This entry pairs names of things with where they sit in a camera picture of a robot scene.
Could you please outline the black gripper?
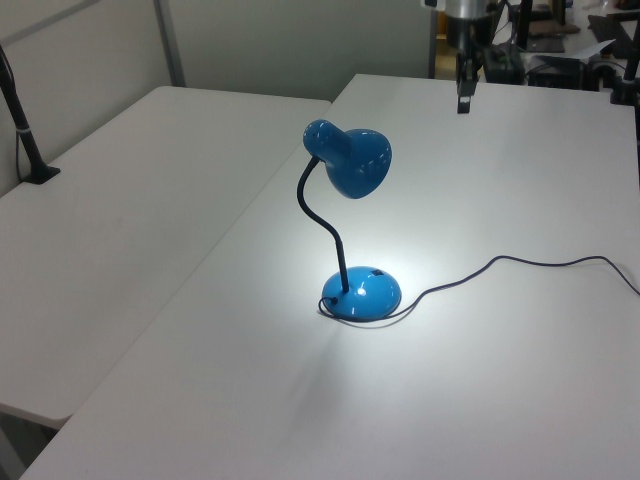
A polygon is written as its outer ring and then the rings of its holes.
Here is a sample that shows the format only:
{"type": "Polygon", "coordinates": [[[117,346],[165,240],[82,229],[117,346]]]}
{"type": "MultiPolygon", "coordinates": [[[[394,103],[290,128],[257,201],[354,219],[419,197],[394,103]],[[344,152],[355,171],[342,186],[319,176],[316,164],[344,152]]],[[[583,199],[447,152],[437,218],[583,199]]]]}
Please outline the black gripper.
{"type": "Polygon", "coordinates": [[[478,83],[477,48],[488,45],[488,17],[466,19],[446,15],[446,22],[447,44],[459,51],[456,56],[457,113],[468,114],[478,83]]]}

